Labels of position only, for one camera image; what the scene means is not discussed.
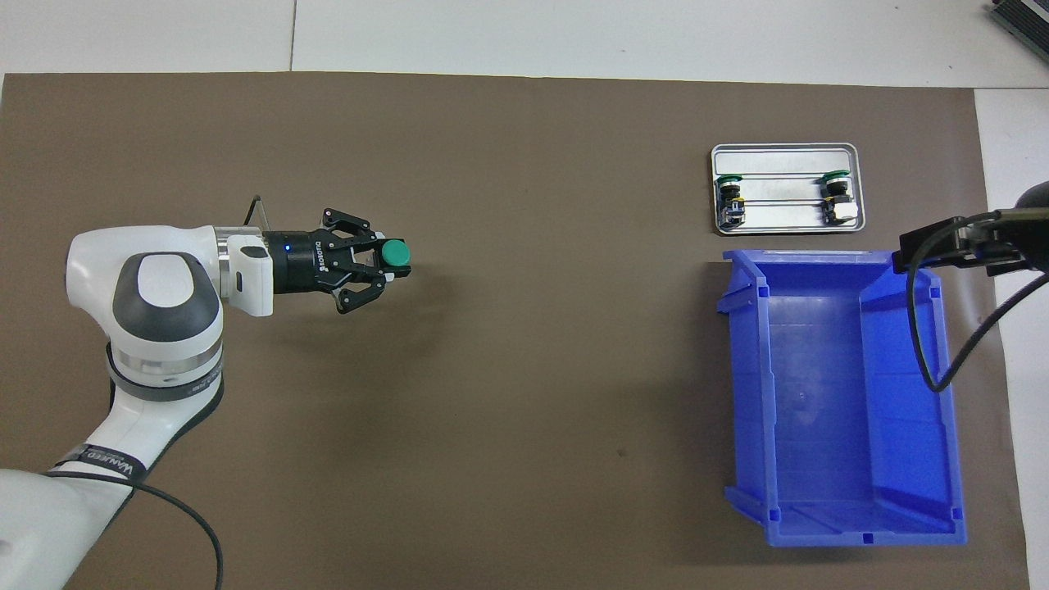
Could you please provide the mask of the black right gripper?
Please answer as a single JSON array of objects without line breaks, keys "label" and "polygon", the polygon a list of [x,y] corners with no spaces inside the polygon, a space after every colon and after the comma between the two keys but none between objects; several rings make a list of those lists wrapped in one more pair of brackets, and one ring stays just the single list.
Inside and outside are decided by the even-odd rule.
[{"label": "black right gripper", "polygon": [[[996,209],[997,237],[1019,251],[1023,261],[990,266],[988,275],[1020,270],[1048,272],[1048,182],[1026,190],[1012,208]],[[992,216],[952,216],[925,225],[899,236],[899,248],[892,254],[895,274],[907,274],[912,266],[966,269],[982,266],[968,232],[992,222]]]}]

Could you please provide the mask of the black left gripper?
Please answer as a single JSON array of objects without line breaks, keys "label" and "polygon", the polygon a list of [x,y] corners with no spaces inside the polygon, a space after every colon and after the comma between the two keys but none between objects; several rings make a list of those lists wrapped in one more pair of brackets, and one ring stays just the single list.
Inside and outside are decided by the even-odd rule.
[{"label": "black left gripper", "polygon": [[322,214],[320,232],[263,232],[262,238],[275,294],[330,293],[340,314],[374,302],[400,277],[371,223],[336,209]]}]

